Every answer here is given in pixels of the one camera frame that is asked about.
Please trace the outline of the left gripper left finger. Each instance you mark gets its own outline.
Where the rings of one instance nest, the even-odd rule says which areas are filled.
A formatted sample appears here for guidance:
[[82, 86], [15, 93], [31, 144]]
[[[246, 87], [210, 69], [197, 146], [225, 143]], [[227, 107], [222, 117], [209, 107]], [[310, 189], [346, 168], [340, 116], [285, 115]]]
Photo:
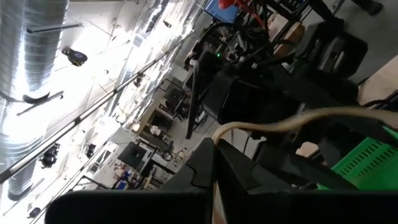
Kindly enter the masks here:
[[45, 224], [212, 224], [214, 161], [205, 138], [160, 189], [69, 192], [50, 203]]

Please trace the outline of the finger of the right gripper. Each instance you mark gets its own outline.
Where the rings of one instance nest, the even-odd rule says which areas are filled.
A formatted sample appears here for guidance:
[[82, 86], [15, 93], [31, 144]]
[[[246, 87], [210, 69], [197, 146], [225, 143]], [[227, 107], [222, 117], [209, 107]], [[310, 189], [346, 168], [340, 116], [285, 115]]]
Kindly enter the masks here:
[[398, 139], [377, 123], [343, 124], [332, 122], [327, 128], [324, 140], [331, 143], [343, 143], [354, 145], [365, 138], [371, 138], [381, 143], [398, 147]]
[[256, 162], [284, 179], [293, 176], [303, 178], [333, 190], [357, 190], [358, 188], [324, 165], [285, 149], [260, 142], [256, 148]]

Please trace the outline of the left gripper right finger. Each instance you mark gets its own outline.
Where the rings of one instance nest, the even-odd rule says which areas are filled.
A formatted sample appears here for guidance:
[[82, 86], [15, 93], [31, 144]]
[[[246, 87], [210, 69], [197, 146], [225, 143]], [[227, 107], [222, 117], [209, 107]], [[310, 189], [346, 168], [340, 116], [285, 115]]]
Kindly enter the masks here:
[[227, 224], [398, 224], [396, 190], [299, 190], [224, 139], [217, 148]]

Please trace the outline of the wide tan rubber band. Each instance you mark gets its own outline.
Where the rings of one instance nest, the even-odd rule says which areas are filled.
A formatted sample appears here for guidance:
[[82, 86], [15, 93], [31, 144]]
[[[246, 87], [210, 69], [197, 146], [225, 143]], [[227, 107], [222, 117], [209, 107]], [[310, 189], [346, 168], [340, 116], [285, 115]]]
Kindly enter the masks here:
[[221, 125], [213, 134], [212, 141], [215, 146], [218, 145], [221, 137], [232, 129], [246, 129], [249, 131], [260, 131], [265, 133], [284, 133], [316, 119], [326, 118], [328, 116], [352, 116], [359, 118], [371, 118], [381, 121], [392, 129], [398, 128], [398, 112], [387, 110], [374, 110], [362, 107], [331, 107], [307, 110], [302, 114], [293, 115], [282, 121], [271, 124], [254, 124], [244, 122], [231, 122]]

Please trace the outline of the green plastic basket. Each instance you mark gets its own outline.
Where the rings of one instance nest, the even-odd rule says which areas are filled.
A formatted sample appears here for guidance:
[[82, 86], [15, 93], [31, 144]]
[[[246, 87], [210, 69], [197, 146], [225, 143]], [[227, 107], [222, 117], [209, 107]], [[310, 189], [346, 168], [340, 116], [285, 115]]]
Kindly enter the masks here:
[[318, 149], [326, 165], [361, 190], [398, 190], [398, 147], [336, 131]]

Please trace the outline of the black room monitor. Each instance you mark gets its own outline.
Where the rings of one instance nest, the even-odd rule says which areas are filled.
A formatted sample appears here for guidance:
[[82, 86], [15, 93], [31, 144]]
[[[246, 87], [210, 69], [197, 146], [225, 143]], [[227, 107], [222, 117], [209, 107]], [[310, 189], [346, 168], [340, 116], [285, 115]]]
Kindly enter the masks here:
[[130, 142], [118, 156], [118, 160], [137, 169], [142, 162], [147, 150], [136, 143]]

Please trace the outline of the blue box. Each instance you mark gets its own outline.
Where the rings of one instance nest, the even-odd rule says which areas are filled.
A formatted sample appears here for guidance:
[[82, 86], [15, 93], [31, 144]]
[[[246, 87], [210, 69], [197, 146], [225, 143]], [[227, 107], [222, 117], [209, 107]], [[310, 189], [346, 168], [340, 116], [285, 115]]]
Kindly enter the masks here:
[[239, 8], [236, 6], [221, 9], [218, 0], [208, 0], [204, 10], [215, 19], [228, 23], [233, 23], [239, 14]]

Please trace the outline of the black ceiling pendant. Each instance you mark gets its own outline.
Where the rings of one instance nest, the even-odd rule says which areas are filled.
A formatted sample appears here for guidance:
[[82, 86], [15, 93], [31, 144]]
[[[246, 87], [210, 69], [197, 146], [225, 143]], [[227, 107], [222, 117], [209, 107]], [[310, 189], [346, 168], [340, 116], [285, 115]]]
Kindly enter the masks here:
[[68, 61], [76, 67], [82, 66], [88, 60], [88, 57], [84, 53], [73, 50], [71, 48], [63, 49], [62, 54], [67, 56]]

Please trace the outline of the grey ceiling rail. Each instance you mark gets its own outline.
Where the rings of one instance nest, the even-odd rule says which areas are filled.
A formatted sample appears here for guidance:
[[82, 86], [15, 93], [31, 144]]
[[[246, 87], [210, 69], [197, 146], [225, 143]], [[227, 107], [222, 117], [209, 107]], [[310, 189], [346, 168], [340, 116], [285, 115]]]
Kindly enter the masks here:
[[17, 161], [13, 166], [6, 169], [3, 173], [0, 173], [0, 185], [8, 181], [11, 177], [18, 174], [22, 169], [25, 169], [32, 161], [36, 160], [39, 156], [41, 156], [49, 146], [57, 142], [59, 139], [64, 137], [68, 132], [77, 127], [82, 121], [88, 118], [91, 114], [93, 114], [97, 109], [111, 100], [114, 96], [116, 96], [119, 92], [123, 91], [130, 83], [132, 83], [140, 74], [145, 73], [149, 68], [154, 66], [158, 61], [164, 58], [166, 55], [171, 53], [176, 47], [183, 44], [189, 37], [191, 37], [195, 31], [191, 31], [186, 37], [182, 38], [177, 44], [171, 46], [167, 51], [163, 54], [159, 55], [156, 59], [151, 62], [145, 64], [140, 70], [138, 70], [130, 79], [121, 83], [114, 89], [112, 89], [109, 93], [102, 96], [95, 104], [89, 107], [86, 111], [82, 112], [78, 116], [76, 116], [71, 122], [67, 123], [62, 129], [59, 129], [56, 133], [53, 133], [44, 142], [33, 148], [33, 151], [28, 155], [23, 157], [21, 160]]

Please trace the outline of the silver ventilation duct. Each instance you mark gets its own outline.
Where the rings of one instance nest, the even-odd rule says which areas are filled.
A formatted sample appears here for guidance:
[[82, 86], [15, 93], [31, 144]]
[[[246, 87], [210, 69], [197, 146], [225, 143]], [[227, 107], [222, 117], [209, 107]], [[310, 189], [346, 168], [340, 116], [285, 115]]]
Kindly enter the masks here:
[[44, 139], [49, 117], [33, 110], [50, 96], [69, 0], [0, 0], [0, 174]]

